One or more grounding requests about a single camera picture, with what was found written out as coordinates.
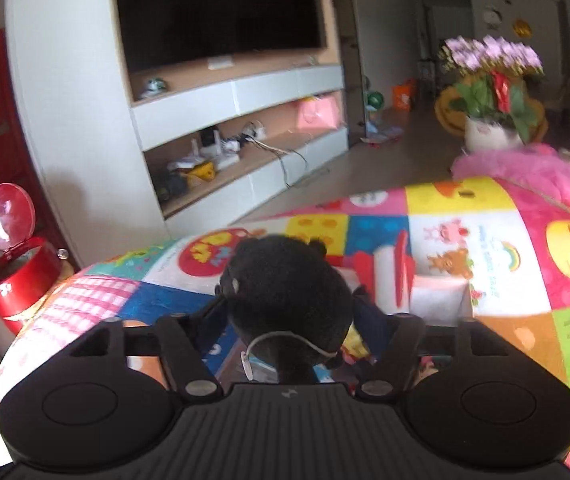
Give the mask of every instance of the pink blanket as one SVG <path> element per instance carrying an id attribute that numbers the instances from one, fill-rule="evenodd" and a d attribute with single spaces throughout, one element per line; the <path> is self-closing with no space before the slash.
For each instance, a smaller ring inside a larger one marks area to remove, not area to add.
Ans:
<path id="1" fill-rule="evenodd" d="M 451 171 L 454 180 L 504 178 L 570 206 L 570 164 L 546 144 L 459 156 Z"/>

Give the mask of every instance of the black circular pad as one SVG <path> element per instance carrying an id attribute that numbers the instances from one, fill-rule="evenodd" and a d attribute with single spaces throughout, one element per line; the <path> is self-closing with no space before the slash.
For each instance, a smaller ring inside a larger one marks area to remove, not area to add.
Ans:
<path id="1" fill-rule="evenodd" d="M 516 384 L 476 384 L 460 399 L 471 416 L 490 424 L 516 424 L 529 418 L 536 409 L 536 397 Z"/>
<path id="2" fill-rule="evenodd" d="M 100 470 L 150 449 L 174 418 L 168 392 L 119 360 L 45 364 L 0 404 L 14 460 L 53 471 Z"/>
<path id="3" fill-rule="evenodd" d="M 43 411 L 48 418 L 67 426 L 96 424 L 118 406 L 118 396 L 102 384 L 66 384 L 46 395 Z"/>
<path id="4" fill-rule="evenodd" d="M 454 361 L 410 391 L 405 409 L 417 436 L 452 462 L 529 468 L 570 448 L 570 389 L 524 355 Z"/>

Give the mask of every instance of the floor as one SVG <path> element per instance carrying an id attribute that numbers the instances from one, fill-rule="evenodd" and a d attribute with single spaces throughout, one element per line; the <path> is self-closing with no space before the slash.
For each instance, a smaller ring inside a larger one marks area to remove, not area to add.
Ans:
<path id="1" fill-rule="evenodd" d="M 448 134 L 431 107 L 412 112 L 386 110 L 385 124 L 404 128 L 397 142 L 378 148 L 359 144 L 251 212 L 260 218 L 366 191 L 450 178 L 463 140 Z"/>

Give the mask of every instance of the red trash can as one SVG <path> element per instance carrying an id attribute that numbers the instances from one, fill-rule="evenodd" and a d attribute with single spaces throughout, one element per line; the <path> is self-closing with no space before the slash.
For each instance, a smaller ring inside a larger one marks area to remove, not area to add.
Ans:
<path id="1" fill-rule="evenodd" d="M 15 334 L 35 314 L 63 268 L 53 245 L 33 236 L 35 225 L 27 192 L 15 184 L 0 184 L 0 317 Z"/>

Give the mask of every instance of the flower pot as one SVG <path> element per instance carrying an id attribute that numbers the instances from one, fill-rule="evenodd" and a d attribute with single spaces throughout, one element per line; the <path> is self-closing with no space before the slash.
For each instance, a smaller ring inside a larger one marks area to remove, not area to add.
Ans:
<path id="1" fill-rule="evenodd" d="M 500 124 L 468 117 L 465 128 L 465 146 L 468 152 L 487 150 L 510 150 L 523 145 L 516 130 L 503 128 Z"/>

